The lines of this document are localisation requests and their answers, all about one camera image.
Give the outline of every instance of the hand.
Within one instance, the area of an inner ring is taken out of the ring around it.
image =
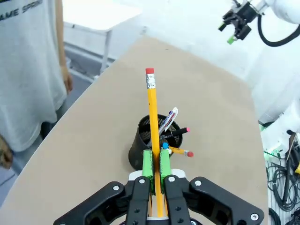
[[[71,90],[73,89],[73,80],[72,80],[72,76],[68,71],[67,66],[61,66],[61,73],[62,73],[62,77],[64,80],[64,84],[67,90],[67,94],[69,94],[71,92]]]
[[[0,135],[0,166],[9,169],[13,163],[13,153]]]

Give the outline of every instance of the pencil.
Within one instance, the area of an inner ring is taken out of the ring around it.
[[[188,157],[193,157],[194,153],[192,151],[188,151],[188,150],[183,150],[183,149],[178,149],[178,148],[174,148],[169,146],[169,149],[172,150],[173,153],[179,153]]]
[[[155,183],[155,195],[157,201],[157,215],[158,217],[164,216],[164,201],[161,194],[160,184],[160,169],[159,169],[159,134],[158,134],[158,105],[156,99],[156,86],[154,69],[146,69],[146,82],[148,89],[148,101],[149,101],[149,118],[150,118],[150,133],[152,140],[152,152],[154,158],[154,183]]]

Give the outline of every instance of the pen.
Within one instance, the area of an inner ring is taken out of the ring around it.
[[[188,128],[188,127],[181,128],[179,130],[174,130],[174,131],[171,131],[169,133],[166,133],[166,134],[160,136],[159,139],[162,140],[162,139],[166,139],[166,138],[169,138],[169,137],[182,135],[182,134],[185,134],[185,133],[190,132],[190,131],[191,131],[191,129]]]
[[[159,136],[163,133],[163,131],[166,131],[171,126],[171,124],[173,123],[173,121],[175,120],[177,115],[178,115],[178,109],[176,107],[174,107],[173,110],[170,111],[167,118],[164,120],[163,124],[160,125],[159,131],[158,131]],[[151,139],[150,139],[147,146],[151,147],[151,145],[152,145],[152,143],[151,143]]]

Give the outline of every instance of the robotic arm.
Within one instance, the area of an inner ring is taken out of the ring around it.
[[[262,31],[262,15],[266,8],[271,7],[275,15],[289,23],[300,24],[300,1],[298,0],[243,0],[239,3],[233,0],[232,8],[223,16],[223,24],[219,27],[220,31],[233,24],[235,26],[234,34],[228,39],[228,43],[232,44],[234,41],[240,39],[244,40],[251,31],[248,23],[252,22],[256,17],[259,36],[262,41],[271,47],[278,47],[287,44],[294,38],[300,35],[300,25],[288,37],[283,40],[271,42],[268,41]]]
[[[185,173],[171,169],[168,150],[160,153],[160,178],[165,195],[165,217],[152,217],[155,193],[152,151],[143,153],[143,170],[130,174],[126,185],[110,182],[53,225],[109,225],[126,215],[120,225],[202,225],[189,209],[217,225],[259,225],[261,209],[240,199],[204,177],[188,181]]]

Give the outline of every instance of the table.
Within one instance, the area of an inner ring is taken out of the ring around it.
[[[105,33],[105,47],[100,74],[107,67],[113,28],[138,16],[141,12],[141,9],[108,0],[63,0],[65,26]]]
[[[3,203],[1,225],[52,225],[110,181],[126,184],[133,171],[128,151],[139,120],[149,113],[147,67],[156,72],[158,113],[176,106],[176,122],[191,128],[181,147],[195,156],[174,154],[172,168],[184,170],[189,180],[206,177],[268,217],[262,143],[246,84],[203,59],[144,37],[84,92],[44,140]]]

